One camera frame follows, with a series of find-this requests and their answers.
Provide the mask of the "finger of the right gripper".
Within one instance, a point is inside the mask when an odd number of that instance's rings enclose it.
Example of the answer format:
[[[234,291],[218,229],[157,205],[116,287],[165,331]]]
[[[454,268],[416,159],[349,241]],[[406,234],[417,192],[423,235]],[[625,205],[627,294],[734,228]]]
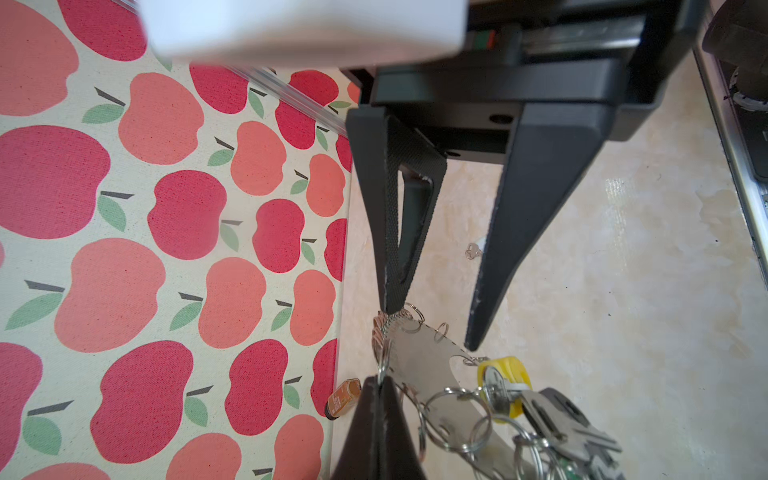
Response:
[[[528,104],[504,165],[475,285],[464,345],[476,351],[508,287],[604,145],[615,109],[604,104]]]
[[[447,160],[384,107],[351,111],[346,130],[371,230],[380,310],[393,314],[407,299]]]

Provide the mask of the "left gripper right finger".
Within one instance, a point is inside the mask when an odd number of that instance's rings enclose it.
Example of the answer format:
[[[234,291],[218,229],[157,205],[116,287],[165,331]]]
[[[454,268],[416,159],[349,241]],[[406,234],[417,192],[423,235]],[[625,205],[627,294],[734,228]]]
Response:
[[[390,377],[385,377],[380,386],[378,414],[378,478],[424,480],[397,388]]]

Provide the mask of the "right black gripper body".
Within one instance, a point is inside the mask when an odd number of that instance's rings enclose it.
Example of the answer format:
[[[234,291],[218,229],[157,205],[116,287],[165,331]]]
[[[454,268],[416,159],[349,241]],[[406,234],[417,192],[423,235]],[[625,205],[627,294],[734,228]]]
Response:
[[[361,75],[346,120],[357,164],[426,147],[500,164],[525,107],[597,104],[607,139],[629,140],[659,107],[696,41],[703,1],[490,1],[469,9],[461,52]]]

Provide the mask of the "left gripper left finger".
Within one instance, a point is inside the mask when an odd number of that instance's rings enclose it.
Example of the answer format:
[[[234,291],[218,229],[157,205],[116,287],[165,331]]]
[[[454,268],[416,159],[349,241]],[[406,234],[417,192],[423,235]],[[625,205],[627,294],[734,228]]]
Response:
[[[362,385],[360,400],[331,475],[333,480],[379,478],[379,407],[379,384],[371,376]]]

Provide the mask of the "metal key organizer plate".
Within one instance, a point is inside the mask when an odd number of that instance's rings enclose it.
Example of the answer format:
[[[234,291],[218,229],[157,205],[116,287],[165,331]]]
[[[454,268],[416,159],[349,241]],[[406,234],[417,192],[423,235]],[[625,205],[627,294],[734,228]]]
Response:
[[[413,305],[373,319],[379,377],[410,400],[419,419],[419,448],[458,455],[478,479],[579,479],[564,417],[531,390],[519,361],[490,361],[465,352],[430,327]]]

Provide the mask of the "silver key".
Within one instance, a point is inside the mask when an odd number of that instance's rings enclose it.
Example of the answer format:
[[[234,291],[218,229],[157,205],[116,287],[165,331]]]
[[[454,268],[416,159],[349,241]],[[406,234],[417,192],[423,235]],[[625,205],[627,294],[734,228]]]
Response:
[[[467,249],[465,250],[465,256],[468,260],[474,260],[476,258],[479,258],[482,256],[482,254],[483,254],[482,248],[474,242],[470,243],[467,246]]]

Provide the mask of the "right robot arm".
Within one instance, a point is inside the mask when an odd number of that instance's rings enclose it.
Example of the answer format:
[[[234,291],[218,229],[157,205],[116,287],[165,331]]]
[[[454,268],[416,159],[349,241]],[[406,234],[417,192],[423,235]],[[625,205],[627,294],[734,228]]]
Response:
[[[353,69],[346,118],[371,229],[379,305],[406,301],[449,160],[502,166],[465,345],[483,342],[509,284],[608,141],[630,139],[695,45],[736,66],[763,107],[767,5],[727,1],[488,1],[446,58]]]

